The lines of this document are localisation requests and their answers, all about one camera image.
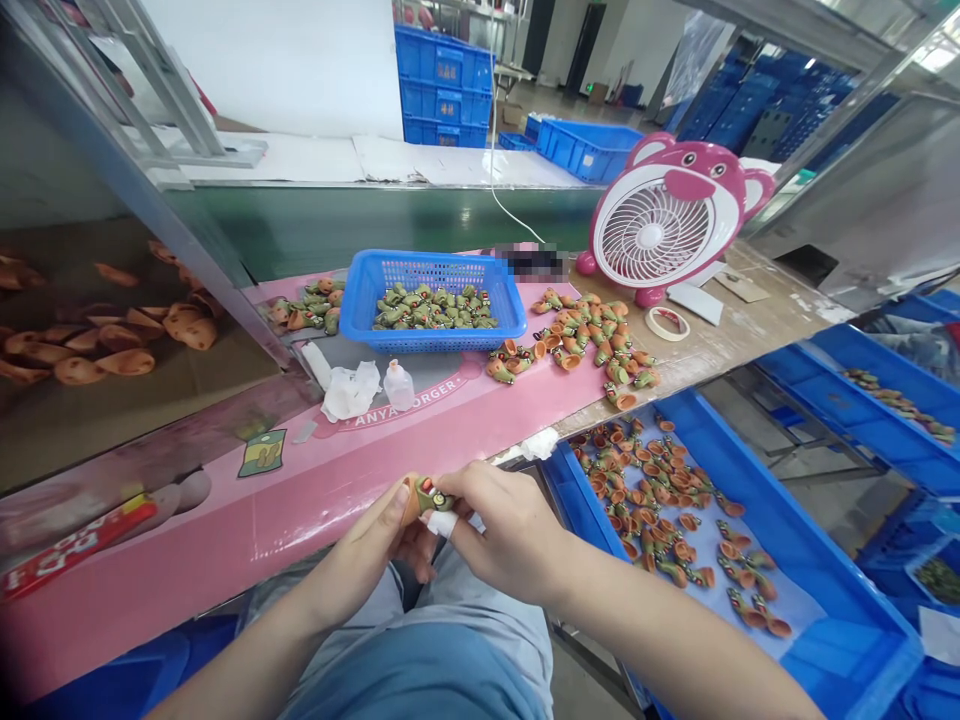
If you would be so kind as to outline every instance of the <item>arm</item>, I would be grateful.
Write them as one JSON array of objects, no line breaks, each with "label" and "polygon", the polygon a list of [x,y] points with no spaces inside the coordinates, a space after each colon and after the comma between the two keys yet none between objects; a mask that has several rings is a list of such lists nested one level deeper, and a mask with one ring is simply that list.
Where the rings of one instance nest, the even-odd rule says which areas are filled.
[{"label": "arm", "polygon": [[[406,485],[394,485],[303,582],[158,705],[149,720],[277,717],[323,640],[370,597],[388,559],[399,549],[415,560],[407,542],[413,533],[400,532],[409,494]],[[423,580],[429,579],[428,552],[416,553],[420,562],[412,562]]]},{"label": "arm", "polygon": [[[435,484],[483,518],[482,535],[458,522],[450,536],[477,577],[572,622],[678,717],[823,717],[740,630],[672,584],[561,528],[532,478],[471,463]],[[623,597],[636,599],[629,622],[612,612]]]}]

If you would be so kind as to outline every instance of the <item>electric fan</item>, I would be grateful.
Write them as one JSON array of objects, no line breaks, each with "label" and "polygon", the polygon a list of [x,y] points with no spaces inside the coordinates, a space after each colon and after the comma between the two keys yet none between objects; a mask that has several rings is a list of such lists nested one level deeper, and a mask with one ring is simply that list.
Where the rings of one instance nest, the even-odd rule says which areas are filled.
[{"label": "electric fan", "polygon": [[773,194],[773,177],[719,145],[653,133],[600,198],[577,270],[600,269],[651,307],[719,256]]}]

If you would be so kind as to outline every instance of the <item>white paper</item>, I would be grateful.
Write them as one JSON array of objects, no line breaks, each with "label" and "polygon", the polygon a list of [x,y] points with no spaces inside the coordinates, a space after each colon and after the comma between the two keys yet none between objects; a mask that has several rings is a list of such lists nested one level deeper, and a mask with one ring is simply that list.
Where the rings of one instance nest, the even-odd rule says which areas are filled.
[{"label": "white paper", "polygon": [[677,305],[696,313],[708,323],[720,324],[720,318],[723,316],[723,303],[710,293],[682,282],[668,287],[667,297]]},{"label": "white paper", "polygon": [[703,284],[716,275],[718,272],[723,270],[727,264],[725,262],[720,262],[719,260],[714,260],[712,263],[707,265],[703,270],[698,273],[694,273],[688,277],[684,282],[687,285],[693,285],[694,287],[703,287]]},{"label": "white paper", "polygon": [[960,667],[960,618],[922,605],[919,611],[923,651],[935,660]]}]

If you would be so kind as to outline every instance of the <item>blue jeans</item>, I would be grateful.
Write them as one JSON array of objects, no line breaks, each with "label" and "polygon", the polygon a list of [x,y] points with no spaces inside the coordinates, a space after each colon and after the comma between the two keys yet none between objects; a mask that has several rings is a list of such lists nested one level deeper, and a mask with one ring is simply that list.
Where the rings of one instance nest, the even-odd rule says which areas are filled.
[{"label": "blue jeans", "polygon": [[871,322],[864,331],[918,367],[960,387],[960,352],[953,336],[940,323],[886,315]]},{"label": "blue jeans", "polygon": [[[470,523],[483,531],[479,515],[474,514]],[[251,591],[250,604],[241,624],[246,626],[256,621],[322,557],[322,554],[315,555],[296,563],[257,585]],[[552,718],[553,647],[543,610],[494,590],[477,578],[449,542],[440,551],[434,567],[437,579],[423,587],[416,607],[404,613],[399,578],[393,567],[387,566],[363,607],[320,646],[290,700],[316,682],[344,654],[385,630],[417,623],[449,622],[475,630],[506,655],[543,701],[547,717]]]}]

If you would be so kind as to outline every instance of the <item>cardboard box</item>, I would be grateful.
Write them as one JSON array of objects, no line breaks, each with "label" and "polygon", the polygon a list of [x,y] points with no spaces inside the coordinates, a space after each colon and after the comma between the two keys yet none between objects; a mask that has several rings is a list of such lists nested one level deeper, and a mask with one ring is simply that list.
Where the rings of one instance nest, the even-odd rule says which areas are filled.
[{"label": "cardboard box", "polygon": [[588,105],[603,105],[607,101],[607,93],[610,92],[610,86],[603,83],[594,83],[593,90],[590,91]]},{"label": "cardboard box", "polygon": [[497,132],[523,132],[527,113],[517,103],[497,100]]}]

